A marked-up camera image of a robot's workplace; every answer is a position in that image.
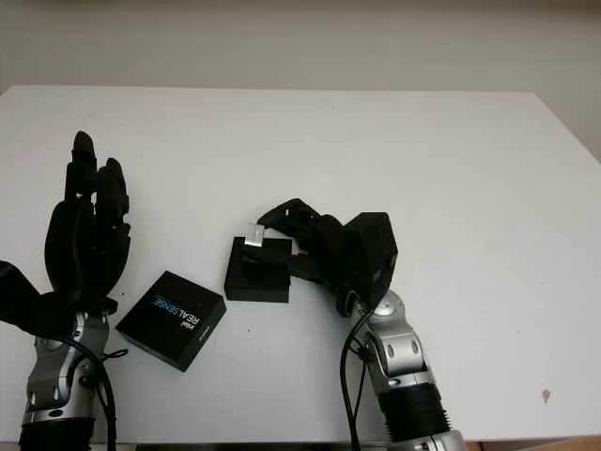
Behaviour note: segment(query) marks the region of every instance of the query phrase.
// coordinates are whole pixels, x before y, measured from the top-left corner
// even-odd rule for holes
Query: white tabletop
[[[131,198],[112,324],[164,270],[223,293],[234,235],[288,198],[343,222],[387,211],[392,288],[454,426],[486,440],[601,433],[601,167],[532,94],[13,87],[0,258],[40,291],[78,130],[99,163],[119,159]],[[119,440],[347,441],[347,328],[295,279],[289,304],[228,302],[186,373],[130,346],[107,363]],[[0,441],[19,434],[32,341],[0,325]],[[124,344],[112,332],[107,349]],[[360,366],[349,372],[354,389]],[[384,438],[371,387],[359,423],[362,440]]]

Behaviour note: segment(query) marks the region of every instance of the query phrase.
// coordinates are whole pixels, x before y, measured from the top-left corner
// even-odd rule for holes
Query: black wire
[[[128,355],[130,353],[130,350],[116,350],[114,352],[109,352],[108,354],[103,354],[100,358],[101,362],[105,362],[109,359],[120,359],[121,357]]]
[[[350,395],[348,394],[348,385],[347,385],[347,357],[348,352],[350,351],[351,343],[353,339],[355,339],[355,335],[364,325],[364,323],[369,319],[369,317],[374,313],[374,309],[367,310],[363,316],[355,323],[353,328],[350,330],[350,333],[347,336],[347,340],[345,341],[344,346],[342,347],[342,352],[340,355],[340,385],[342,387],[342,398],[345,401],[345,409],[347,410],[347,420],[348,420],[348,428],[350,430],[350,443],[352,451],[360,451],[361,446],[359,443],[359,435],[357,434],[357,424],[354,420],[353,408],[350,404]]]
[[[363,360],[363,369],[361,370],[361,381],[359,382],[359,391],[357,392],[357,400],[355,401],[355,411],[353,412],[353,421],[355,428],[357,427],[357,414],[359,413],[359,404],[361,403],[361,395],[363,394],[363,383],[365,382],[365,372],[367,370],[367,362]]]
[[[89,359],[89,361],[92,362],[96,368],[96,372],[100,376],[100,383],[104,387],[104,392],[106,393],[106,402],[104,402],[104,399],[100,396],[100,388],[98,389],[100,404],[102,405],[102,410],[104,411],[104,416],[106,417],[106,447],[108,451],[116,451],[115,394],[113,393],[113,387],[111,386],[109,375],[106,373],[106,369],[104,369],[102,361],[94,352],[81,343],[73,341],[70,338],[59,338],[58,341],[77,349],[80,353],[85,355],[85,357]]]

